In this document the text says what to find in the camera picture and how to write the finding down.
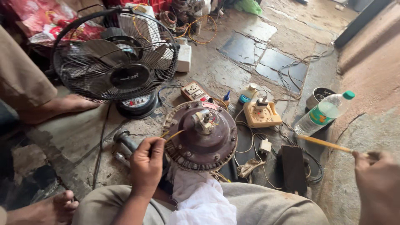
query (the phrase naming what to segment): wooden stick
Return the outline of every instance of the wooden stick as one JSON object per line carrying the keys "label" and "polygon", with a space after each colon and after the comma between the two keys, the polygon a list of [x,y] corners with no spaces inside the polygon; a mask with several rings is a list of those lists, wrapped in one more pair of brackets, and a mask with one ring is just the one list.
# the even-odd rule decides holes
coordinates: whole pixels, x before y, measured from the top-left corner
{"label": "wooden stick", "polygon": [[342,146],[339,146],[339,145],[336,145],[336,144],[333,144],[333,143],[330,143],[330,142],[327,142],[327,141],[316,139],[314,137],[309,137],[309,136],[305,136],[305,135],[299,135],[298,137],[301,138],[301,139],[304,139],[306,141],[309,141],[309,142],[313,142],[313,143],[316,143],[316,144],[319,144],[319,145],[332,147],[334,149],[342,150],[342,151],[345,151],[347,153],[351,153],[353,151],[351,149],[348,149],[348,148],[345,148],[345,147],[342,147]]}

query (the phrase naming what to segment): white box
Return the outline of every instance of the white box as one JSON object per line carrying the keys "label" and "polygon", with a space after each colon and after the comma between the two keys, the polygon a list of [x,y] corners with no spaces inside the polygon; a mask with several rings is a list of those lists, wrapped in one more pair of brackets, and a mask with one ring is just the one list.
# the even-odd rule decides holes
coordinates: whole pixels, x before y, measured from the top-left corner
{"label": "white box", "polygon": [[178,72],[190,72],[190,64],[192,63],[192,47],[190,45],[180,44],[178,53]]}

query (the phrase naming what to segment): white adapter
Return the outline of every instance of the white adapter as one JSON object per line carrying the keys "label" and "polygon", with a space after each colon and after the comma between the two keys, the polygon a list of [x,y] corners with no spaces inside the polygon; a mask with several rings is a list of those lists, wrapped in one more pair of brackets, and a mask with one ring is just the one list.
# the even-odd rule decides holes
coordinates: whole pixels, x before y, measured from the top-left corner
{"label": "white adapter", "polygon": [[268,141],[268,138],[265,138],[265,140],[261,140],[260,142],[260,148],[259,150],[261,152],[264,152],[265,154],[271,152],[271,142]]}

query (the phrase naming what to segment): bottle label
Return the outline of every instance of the bottle label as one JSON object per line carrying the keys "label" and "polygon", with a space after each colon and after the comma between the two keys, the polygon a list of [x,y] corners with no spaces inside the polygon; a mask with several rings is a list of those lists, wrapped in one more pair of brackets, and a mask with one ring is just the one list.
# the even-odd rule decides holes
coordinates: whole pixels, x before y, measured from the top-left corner
{"label": "bottle label", "polygon": [[310,119],[318,125],[327,125],[333,118],[325,116],[318,108],[318,105],[310,110]]}

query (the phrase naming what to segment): hand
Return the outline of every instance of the hand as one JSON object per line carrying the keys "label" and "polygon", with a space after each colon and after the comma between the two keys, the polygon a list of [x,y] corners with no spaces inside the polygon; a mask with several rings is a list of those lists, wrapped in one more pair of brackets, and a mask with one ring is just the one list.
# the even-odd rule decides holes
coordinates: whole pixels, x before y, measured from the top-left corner
{"label": "hand", "polygon": [[400,220],[400,166],[387,152],[369,153],[369,160],[354,151],[355,172],[361,199],[360,225],[396,224]]}
{"label": "hand", "polygon": [[132,195],[153,196],[161,179],[164,144],[162,138],[146,138],[130,158]]}

